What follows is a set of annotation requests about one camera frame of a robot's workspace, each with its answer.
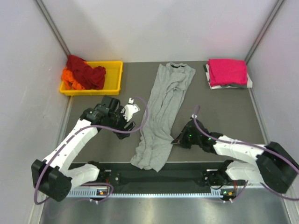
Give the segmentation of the grey t shirt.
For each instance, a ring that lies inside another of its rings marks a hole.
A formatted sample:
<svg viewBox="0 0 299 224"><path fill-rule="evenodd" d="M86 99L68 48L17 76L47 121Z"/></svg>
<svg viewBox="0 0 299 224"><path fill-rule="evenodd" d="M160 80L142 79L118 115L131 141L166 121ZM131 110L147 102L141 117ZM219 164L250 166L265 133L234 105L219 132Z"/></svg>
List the grey t shirt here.
<svg viewBox="0 0 299 224"><path fill-rule="evenodd" d="M172 149L172 126L196 70L184 63L159 65L147 103L149 115L130 163L140 169L160 171Z"/></svg>

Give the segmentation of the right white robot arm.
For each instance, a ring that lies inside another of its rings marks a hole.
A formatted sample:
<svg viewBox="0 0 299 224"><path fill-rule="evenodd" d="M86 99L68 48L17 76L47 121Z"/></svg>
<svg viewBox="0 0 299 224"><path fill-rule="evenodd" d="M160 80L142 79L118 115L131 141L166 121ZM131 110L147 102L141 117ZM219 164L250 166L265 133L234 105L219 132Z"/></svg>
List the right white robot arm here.
<svg viewBox="0 0 299 224"><path fill-rule="evenodd" d="M190 120L172 144L187 149L197 145L204 152L229 157L216 171L203 172L204 183L210 186L259 182L284 194L298 175L298 163L280 144L243 144L222 133L209 132L197 119Z"/></svg>

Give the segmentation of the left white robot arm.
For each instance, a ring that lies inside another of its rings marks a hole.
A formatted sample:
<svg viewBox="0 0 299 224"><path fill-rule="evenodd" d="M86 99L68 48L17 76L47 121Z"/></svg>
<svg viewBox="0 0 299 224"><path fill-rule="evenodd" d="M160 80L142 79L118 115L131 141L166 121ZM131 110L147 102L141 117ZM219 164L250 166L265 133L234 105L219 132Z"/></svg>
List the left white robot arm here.
<svg viewBox="0 0 299 224"><path fill-rule="evenodd" d="M74 169L70 169L70 166L88 141L101 129L113 131L120 140L129 137L135 127L132 117L139 110L132 98L122 106L120 100L110 96L104 96L94 108L84 110L59 146L43 160L36 159L32 163L35 203L39 204L37 192L60 202L71 190L82 184L103 184L106 174L98 163L92 161Z"/></svg>

